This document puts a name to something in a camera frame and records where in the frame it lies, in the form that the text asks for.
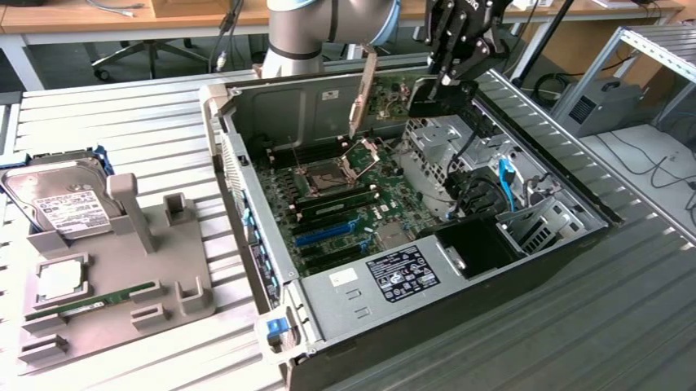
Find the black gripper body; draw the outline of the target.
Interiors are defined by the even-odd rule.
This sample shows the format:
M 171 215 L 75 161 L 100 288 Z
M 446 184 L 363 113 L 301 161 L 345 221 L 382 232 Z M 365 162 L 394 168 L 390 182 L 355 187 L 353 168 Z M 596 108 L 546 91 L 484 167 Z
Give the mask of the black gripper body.
M 500 22 L 510 0 L 464 0 L 454 2 L 454 32 L 461 41 L 481 37 Z

